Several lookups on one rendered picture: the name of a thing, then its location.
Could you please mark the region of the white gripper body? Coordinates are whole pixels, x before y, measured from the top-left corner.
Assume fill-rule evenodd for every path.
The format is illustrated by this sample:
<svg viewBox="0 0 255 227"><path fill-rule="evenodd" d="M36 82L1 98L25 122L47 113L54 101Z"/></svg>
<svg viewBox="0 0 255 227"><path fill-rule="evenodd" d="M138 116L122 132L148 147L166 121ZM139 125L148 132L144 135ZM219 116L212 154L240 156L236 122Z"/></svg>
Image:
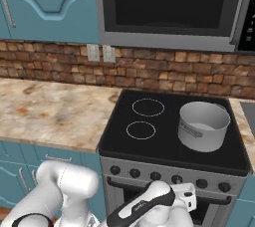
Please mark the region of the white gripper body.
<svg viewBox="0 0 255 227"><path fill-rule="evenodd" d="M185 208L174 207L169 213L166 227L193 227L193 222Z"/></svg>

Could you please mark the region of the black and steel stove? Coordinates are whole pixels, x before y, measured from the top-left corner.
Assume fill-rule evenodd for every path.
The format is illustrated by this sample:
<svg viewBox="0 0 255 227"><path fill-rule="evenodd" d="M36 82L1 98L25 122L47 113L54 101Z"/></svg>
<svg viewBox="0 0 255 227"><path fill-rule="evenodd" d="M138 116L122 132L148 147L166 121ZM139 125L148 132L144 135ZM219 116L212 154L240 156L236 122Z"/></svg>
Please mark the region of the black and steel stove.
<svg viewBox="0 0 255 227"><path fill-rule="evenodd" d="M198 152L181 143L178 138L179 110L190 102L207 102L225 107L231 123L222 146L212 152ZM230 102L223 98L195 97L124 90L108 121L99 144L102 178L128 178L134 181L154 181L150 174L161 174L162 181L173 185L171 177L180 175L181 183L205 179L209 192L222 192L220 182L231 189L222 192L237 197L250 172L248 155ZM121 173L113 175L112 166ZM129 172L140 171L132 178Z"/></svg>

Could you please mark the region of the steel oven door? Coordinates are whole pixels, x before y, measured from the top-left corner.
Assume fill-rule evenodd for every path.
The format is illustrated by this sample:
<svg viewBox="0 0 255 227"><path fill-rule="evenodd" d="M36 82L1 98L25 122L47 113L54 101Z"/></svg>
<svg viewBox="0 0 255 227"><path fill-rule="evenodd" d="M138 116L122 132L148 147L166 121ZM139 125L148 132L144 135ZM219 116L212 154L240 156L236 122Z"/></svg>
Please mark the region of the steel oven door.
<svg viewBox="0 0 255 227"><path fill-rule="evenodd" d="M150 181L134 181L128 178L112 178L111 176L103 177L104 193L106 201L107 215L110 215L118 207L126 202L130 202L132 199L137 198L143 191L136 192L131 189L121 189L108 185L107 177L110 177L112 181L122 184L129 184L144 187L150 183ZM190 212L194 227L225 227L233 205L236 201L236 197L222 192L209 192L199 189L195 186L197 207ZM208 197L216 199L225 199L227 196L232 197L232 201L228 205L209 204L199 200L197 197Z"/></svg>

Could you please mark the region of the teal base cupboard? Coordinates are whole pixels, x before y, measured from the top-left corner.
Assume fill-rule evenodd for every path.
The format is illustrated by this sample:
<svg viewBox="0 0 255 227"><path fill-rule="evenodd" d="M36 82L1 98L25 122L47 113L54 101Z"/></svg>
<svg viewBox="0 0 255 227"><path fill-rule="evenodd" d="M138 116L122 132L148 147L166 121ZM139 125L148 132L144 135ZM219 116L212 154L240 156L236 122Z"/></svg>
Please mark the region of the teal base cupboard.
<svg viewBox="0 0 255 227"><path fill-rule="evenodd" d="M251 173L248 174L225 227L255 227L255 176Z"/></svg>

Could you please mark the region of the silver cooking pot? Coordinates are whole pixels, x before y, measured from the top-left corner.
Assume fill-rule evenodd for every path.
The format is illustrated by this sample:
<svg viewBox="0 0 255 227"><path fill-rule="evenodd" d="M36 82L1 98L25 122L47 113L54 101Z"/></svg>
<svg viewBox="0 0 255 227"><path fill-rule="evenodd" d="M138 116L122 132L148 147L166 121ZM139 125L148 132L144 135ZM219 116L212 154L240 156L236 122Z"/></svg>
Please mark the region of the silver cooking pot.
<svg viewBox="0 0 255 227"><path fill-rule="evenodd" d="M186 147L198 152L212 152L224 141L231 117L218 104L191 102L179 110L178 138Z"/></svg>

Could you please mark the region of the teal narrow cupboard panel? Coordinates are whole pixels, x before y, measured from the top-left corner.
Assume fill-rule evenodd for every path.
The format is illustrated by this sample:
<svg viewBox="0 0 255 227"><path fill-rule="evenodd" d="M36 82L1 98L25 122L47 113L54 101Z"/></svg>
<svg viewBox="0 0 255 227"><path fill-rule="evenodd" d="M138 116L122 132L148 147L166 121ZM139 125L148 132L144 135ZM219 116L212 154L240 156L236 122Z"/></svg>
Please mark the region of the teal narrow cupboard panel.
<svg viewBox="0 0 255 227"><path fill-rule="evenodd" d="M100 164L100 156L96 153L83 153L84 166L95 171L100 179L100 184L97 193L89 200L91 211L97 216L100 222L106 219L106 205L104 186L102 179L102 170Z"/></svg>

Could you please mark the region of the grey sink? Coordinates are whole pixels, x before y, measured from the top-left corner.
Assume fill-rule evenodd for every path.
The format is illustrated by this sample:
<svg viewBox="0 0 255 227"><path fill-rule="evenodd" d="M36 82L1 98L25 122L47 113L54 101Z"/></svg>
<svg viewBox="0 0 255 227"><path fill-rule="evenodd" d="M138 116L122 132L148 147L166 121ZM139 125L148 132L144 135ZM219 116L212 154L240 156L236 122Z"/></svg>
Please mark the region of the grey sink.
<svg viewBox="0 0 255 227"><path fill-rule="evenodd" d="M242 103L241 107L245 113L245 116L250 125L250 128L255 130L255 104Z"/></svg>

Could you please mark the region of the teal base cupboard door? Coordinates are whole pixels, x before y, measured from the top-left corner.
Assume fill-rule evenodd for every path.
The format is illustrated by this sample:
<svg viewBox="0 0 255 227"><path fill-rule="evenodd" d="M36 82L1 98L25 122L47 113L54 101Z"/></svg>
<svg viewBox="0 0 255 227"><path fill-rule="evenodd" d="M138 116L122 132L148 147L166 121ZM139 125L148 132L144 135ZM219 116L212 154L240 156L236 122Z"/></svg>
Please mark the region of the teal base cupboard door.
<svg viewBox="0 0 255 227"><path fill-rule="evenodd" d="M29 166L28 166L28 169L29 169L30 175L31 175L31 171L32 171L33 169L36 170L36 174L37 174L38 166L29 165ZM30 185L30 190L33 190L34 188L35 188L35 186L34 186L34 182L33 182L33 179L32 179L32 183L31 183L31 185Z"/></svg>
<svg viewBox="0 0 255 227"><path fill-rule="evenodd" d="M19 175L20 167L25 166L0 161L0 207L12 208L28 194Z"/></svg>

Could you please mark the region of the teal drawer front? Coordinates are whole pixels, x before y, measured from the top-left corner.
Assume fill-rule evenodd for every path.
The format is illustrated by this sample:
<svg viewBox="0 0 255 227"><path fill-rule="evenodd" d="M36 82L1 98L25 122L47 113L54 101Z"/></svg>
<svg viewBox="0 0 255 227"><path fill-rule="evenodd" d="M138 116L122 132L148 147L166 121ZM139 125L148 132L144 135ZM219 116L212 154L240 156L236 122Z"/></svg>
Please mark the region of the teal drawer front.
<svg viewBox="0 0 255 227"><path fill-rule="evenodd" d="M26 143L0 140L0 160L32 164L35 160L34 148Z"/></svg>
<svg viewBox="0 0 255 227"><path fill-rule="evenodd" d="M39 166L43 161L48 160L45 158L46 154L49 154L50 156L54 156L54 157L61 157L61 158L71 157L72 161L67 163L73 163L77 165L83 164L81 155L77 151L35 145L34 152L35 152L35 160L33 161L32 164L36 166Z"/></svg>

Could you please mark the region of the steel microwave oven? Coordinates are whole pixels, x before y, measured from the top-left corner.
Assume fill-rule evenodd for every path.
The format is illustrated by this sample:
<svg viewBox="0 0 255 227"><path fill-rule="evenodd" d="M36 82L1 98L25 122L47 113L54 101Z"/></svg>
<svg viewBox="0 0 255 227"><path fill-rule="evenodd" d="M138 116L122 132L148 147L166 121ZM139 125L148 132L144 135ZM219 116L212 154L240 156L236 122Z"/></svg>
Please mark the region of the steel microwave oven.
<svg viewBox="0 0 255 227"><path fill-rule="evenodd" d="M238 0L97 0L100 43L111 46L255 54L255 0L237 45Z"/></svg>

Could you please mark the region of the grey wall socket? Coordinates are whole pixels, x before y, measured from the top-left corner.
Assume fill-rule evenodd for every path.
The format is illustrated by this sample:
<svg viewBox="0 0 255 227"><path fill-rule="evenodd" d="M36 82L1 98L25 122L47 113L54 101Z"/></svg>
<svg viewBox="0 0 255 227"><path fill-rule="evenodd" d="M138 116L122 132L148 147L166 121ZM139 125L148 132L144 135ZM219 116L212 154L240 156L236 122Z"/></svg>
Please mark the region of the grey wall socket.
<svg viewBox="0 0 255 227"><path fill-rule="evenodd" d="M89 61L98 62L100 60L100 51L97 44L88 44L87 52Z"/></svg>
<svg viewBox="0 0 255 227"><path fill-rule="evenodd" d="M116 61L116 50L109 45L103 45L103 58L107 63L114 63Z"/></svg>

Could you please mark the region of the teal wall cupboard door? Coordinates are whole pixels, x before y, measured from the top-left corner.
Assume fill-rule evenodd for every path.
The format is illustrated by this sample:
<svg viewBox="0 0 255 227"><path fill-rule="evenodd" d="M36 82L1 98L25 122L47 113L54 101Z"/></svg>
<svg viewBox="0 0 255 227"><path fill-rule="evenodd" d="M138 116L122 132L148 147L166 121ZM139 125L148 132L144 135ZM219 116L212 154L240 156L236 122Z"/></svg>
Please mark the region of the teal wall cupboard door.
<svg viewBox="0 0 255 227"><path fill-rule="evenodd" d="M97 44L96 0L7 0L16 28L11 38L40 42Z"/></svg>
<svg viewBox="0 0 255 227"><path fill-rule="evenodd" d="M4 0L0 0L0 39L10 39L11 35L7 25L7 18L4 11Z"/></svg>

